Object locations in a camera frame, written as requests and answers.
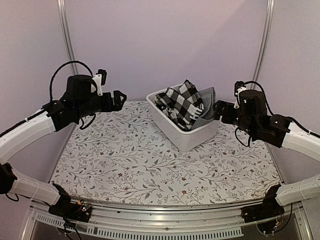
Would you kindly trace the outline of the black white checkered shirt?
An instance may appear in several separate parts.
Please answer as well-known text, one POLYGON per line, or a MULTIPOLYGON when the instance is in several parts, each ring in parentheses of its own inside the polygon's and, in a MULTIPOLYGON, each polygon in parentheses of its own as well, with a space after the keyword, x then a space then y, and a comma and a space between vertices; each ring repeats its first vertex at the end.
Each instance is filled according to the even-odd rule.
POLYGON ((205 110, 199 91, 189 80, 185 80, 178 89, 168 87, 165 92, 156 94, 154 103, 175 125, 186 132, 192 130, 205 110))

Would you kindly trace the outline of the white plastic bin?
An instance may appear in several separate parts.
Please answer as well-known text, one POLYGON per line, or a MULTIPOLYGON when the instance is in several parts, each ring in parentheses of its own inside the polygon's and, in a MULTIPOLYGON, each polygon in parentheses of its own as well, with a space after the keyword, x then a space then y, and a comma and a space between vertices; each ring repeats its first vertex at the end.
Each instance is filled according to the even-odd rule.
POLYGON ((146 96, 150 104, 151 118, 165 136, 180 150, 187 152, 213 138, 221 124, 219 120, 212 120, 207 124, 191 131, 183 131, 173 123, 155 105, 155 95, 165 92, 165 89, 152 92, 146 96))

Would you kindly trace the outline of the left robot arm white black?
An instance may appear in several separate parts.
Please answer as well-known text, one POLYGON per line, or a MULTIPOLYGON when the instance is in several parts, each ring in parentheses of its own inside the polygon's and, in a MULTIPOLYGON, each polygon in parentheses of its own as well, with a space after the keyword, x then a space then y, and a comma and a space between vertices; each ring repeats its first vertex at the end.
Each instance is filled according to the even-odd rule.
POLYGON ((127 96, 119 90, 103 92, 106 73, 100 70, 94 76, 73 75, 68 77, 66 90, 59 100, 51 100, 35 114, 25 118, 0 135, 0 193, 15 194, 54 205, 63 216, 74 213, 69 195, 56 184, 45 183, 14 169, 9 159, 44 136, 58 132, 71 123, 80 124, 84 130, 84 118, 96 113, 118 112, 127 96))

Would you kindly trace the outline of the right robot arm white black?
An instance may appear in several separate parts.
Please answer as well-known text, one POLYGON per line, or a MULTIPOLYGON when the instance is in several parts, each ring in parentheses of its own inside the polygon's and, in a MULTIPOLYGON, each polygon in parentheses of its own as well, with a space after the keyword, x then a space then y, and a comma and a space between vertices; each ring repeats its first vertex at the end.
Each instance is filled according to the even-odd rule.
MULTIPOLYGON (((213 105, 214 119, 235 125, 248 134, 252 141, 263 141, 319 161, 319 134, 304 129, 292 117, 269 113, 266 95, 262 91, 239 87, 234 96, 234 103, 218 100, 213 105)), ((258 213, 262 218, 269 218, 278 210, 278 206, 283 207, 319 195, 319 175, 291 184, 279 184, 269 189, 258 213)))

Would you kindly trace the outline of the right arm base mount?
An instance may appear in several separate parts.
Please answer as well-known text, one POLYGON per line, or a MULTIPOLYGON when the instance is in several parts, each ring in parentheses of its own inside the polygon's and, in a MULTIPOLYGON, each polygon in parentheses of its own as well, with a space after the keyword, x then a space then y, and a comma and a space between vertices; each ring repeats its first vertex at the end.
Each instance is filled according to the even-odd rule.
POLYGON ((266 193, 262 203, 246 206, 241 209, 241 217, 245 223, 260 221, 280 216, 285 213, 284 207, 276 201, 277 191, 280 184, 272 186, 266 193))

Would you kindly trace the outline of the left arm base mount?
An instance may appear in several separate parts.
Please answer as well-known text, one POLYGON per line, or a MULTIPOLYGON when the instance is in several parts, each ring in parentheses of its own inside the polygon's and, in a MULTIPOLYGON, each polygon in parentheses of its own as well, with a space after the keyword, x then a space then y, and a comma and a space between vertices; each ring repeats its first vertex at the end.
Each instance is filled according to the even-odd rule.
POLYGON ((53 184, 58 190, 59 199, 56 204, 51 205, 48 212, 52 215, 88 223, 92 214, 92 204, 84 202, 83 199, 72 202, 69 194, 58 184, 53 184))

